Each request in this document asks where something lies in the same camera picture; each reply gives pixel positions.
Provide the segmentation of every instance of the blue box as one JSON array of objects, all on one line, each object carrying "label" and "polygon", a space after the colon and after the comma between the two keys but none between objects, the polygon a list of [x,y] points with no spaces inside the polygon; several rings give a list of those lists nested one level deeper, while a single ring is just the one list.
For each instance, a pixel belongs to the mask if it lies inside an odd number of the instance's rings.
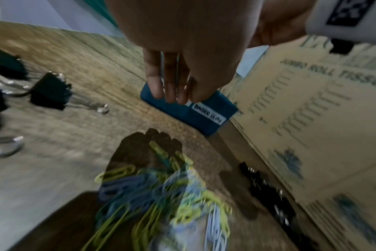
[{"label": "blue box", "polygon": [[188,102],[186,105],[169,104],[164,98],[153,98],[148,84],[145,83],[140,98],[153,107],[198,129],[205,136],[215,133],[238,111],[237,107],[219,91],[203,102]]}]

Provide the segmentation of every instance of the brown cardboard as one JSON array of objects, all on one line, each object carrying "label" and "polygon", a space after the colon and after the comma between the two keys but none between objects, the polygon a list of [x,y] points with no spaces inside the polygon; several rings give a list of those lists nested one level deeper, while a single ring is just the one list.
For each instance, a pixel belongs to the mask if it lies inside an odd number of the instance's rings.
[{"label": "brown cardboard", "polygon": [[317,36],[271,47],[221,90],[239,108],[232,122],[299,202],[376,163],[376,46],[330,48]]},{"label": "brown cardboard", "polygon": [[302,206],[337,250],[376,251],[376,166]]}]

